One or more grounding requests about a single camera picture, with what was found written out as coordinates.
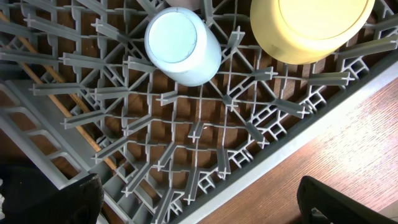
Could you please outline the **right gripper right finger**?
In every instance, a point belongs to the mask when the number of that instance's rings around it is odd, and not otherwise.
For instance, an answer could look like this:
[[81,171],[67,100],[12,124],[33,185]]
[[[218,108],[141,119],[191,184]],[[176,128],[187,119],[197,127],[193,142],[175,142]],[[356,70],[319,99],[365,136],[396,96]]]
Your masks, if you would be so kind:
[[301,178],[297,201],[302,223],[397,224],[308,175]]

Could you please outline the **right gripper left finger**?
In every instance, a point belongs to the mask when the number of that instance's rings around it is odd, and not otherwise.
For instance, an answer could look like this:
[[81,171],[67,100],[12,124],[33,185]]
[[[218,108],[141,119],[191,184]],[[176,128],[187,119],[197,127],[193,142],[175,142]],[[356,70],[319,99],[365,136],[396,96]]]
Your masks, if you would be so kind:
[[104,200],[97,174],[90,174],[63,188],[18,215],[19,223],[95,224]]

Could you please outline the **white napkin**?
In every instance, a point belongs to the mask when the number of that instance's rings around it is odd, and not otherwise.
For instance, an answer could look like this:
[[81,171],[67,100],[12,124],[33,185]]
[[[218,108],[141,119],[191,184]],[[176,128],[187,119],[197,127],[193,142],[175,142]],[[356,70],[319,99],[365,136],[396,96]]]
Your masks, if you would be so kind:
[[[2,186],[2,184],[3,184],[3,180],[0,179],[0,186]],[[4,217],[5,217],[5,214],[2,210],[2,205],[4,203],[4,200],[5,200],[4,196],[0,193],[0,220],[4,219]]]

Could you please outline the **yellow bowl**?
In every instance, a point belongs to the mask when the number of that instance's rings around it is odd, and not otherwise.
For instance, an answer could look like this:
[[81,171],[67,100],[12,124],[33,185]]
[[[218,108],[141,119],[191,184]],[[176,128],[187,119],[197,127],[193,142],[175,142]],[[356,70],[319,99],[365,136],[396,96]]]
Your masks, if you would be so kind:
[[366,23],[375,0],[252,0],[251,29],[271,57],[301,65],[319,61]]

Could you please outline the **blue cup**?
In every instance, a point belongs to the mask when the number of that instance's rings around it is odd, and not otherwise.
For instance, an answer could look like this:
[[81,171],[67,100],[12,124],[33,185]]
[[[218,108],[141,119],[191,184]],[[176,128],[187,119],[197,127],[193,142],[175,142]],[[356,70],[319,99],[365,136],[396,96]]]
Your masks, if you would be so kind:
[[221,46],[193,11],[168,7],[149,22],[144,46],[150,61],[184,86],[210,81],[221,65]]

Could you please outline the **pink cup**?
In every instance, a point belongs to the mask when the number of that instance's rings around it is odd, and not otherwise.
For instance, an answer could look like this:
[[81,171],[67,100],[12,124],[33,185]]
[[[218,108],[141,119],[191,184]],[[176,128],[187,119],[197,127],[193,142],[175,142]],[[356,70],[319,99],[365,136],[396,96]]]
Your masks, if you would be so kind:
[[200,0],[165,0],[172,7],[184,7],[191,11],[200,8]]

